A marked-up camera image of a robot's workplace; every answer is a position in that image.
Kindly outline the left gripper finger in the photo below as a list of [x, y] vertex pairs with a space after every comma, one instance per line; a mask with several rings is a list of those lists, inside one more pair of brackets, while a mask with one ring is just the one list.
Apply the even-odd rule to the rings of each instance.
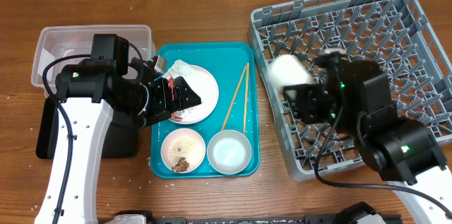
[[174, 79], [172, 110], [181, 111], [201, 104], [198, 96], [183, 77]]
[[153, 84], [153, 114], [164, 114], [171, 110], [172, 92], [166, 78], [159, 78]]

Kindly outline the small pink bowl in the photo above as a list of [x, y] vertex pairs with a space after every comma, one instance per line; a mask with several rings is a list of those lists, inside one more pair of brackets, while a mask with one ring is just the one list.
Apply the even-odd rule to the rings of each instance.
[[198, 168], [203, 162], [206, 156], [206, 143], [203, 137], [193, 129], [176, 129], [163, 140], [160, 155], [164, 165], [170, 171], [172, 171], [172, 167], [177, 164], [180, 158], [186, 158], [189, 163], [189, 169], [186, 172], [176, 174], [189, 173]]

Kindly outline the white paper cup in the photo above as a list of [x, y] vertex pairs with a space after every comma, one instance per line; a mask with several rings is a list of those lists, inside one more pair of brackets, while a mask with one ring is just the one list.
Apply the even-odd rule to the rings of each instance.
[[274, 58], [269, 64], [267, 74], [270, 83], [279, 93], [283, 91], [285, 86], [312, 84], [314, 82], [302, 62], [291, 54], [283, 54]]

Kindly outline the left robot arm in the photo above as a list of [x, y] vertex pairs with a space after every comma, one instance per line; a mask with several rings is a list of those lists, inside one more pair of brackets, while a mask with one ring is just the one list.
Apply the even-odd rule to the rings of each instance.
[[183, 77], [170, 85], [162, 77], [166, 61], [129, 58], [132, 44], [116, 34], [96, 34], [90, 54], [67, 64], [56, 76], [55, 89], [42, 76], [49, 99], [58, 110], [51, 175], [36, 223], [96, 223], [97, 182], [102, 149], [114, 112], [146, 128], [173, 113], [201, 104]]

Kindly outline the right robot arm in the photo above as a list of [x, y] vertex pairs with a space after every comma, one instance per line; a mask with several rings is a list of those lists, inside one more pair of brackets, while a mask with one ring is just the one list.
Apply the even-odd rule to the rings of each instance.
[[333, 187], [394, 191], [421, 223], [451, 222], [451, 171], [446, 156], [423, 123], [398, 115], [388, 76], [375, 61], [321, 61], [325, 83], [285, 86], [283, 94], [305, 124], [328, 122], [349, 134], [364, 163], [383, 184], [319, 181]]

